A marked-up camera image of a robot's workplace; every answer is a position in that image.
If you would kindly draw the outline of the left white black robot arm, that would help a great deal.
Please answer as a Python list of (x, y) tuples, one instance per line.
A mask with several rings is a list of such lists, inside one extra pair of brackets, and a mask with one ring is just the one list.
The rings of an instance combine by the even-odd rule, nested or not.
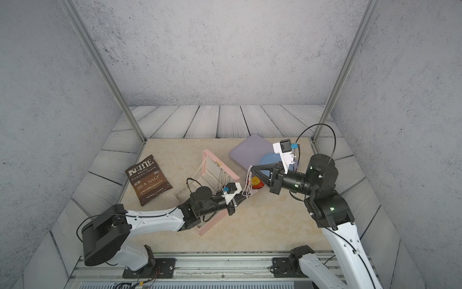
[(201, 186), (177, 207), (160, 211), (126, 210), (116, 204), (101, 214), (88, 217), (77, 229), (83, 244), (84, 264), (88, 267), (113, 262), (131, 271), (139, 271), (154, 263), (150, 247), (138, 248), (129, 239), (161, 231), (186, 231), (201, 224), (205, 216), (222, 211), (228, 215), (250, 197), (240, 183), (228, 183), (214, 193)]

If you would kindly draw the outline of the pink jewelry box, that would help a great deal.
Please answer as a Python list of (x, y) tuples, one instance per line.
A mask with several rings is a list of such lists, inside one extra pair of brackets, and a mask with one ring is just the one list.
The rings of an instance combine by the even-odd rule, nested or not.
[(219, 221), (228, 216), (223, 210), (214, 213), (214, 205), (222, 196), (222, 189), (228, 183), (239, 183), (239, 176), (209, 150), (202, 152), (202, 163), (191, 178), (186, 179), (184, 188), (174, 193), (181, 203), (186, 203), (186, 229), (194, 229), (203, 236)]

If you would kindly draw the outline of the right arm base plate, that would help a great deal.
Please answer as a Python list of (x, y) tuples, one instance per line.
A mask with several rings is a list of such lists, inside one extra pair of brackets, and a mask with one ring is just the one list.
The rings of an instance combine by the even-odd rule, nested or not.
[(270, 272), (275, 278), (307, 278), (298, 260), (292, 257), (276, 257), (272, 259)]

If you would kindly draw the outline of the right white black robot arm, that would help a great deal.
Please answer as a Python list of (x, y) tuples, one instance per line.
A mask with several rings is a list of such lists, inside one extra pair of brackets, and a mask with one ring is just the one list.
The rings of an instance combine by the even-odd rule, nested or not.
[(318, 289), (380, 289), (373, 266), (362, 246), (350, 207), (336, 191), (338, 170), (330, 156), (311, 156), (306, 173), (285, 169), (282, 162), (253, 166), (251, 173), (279, 194), (287, 189), (305, 196), (303, 203), (330, 243), (344, 280), (340, 280), (309, 246), (291, 250), (291, 269)]

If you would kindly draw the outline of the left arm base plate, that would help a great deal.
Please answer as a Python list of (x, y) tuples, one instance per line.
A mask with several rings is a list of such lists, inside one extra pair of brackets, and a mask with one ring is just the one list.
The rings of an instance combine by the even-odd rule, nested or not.
[(154, 258), (139, 270), (125, 268), (123, 279), (171, 279), (173, 278), (175, 258)]

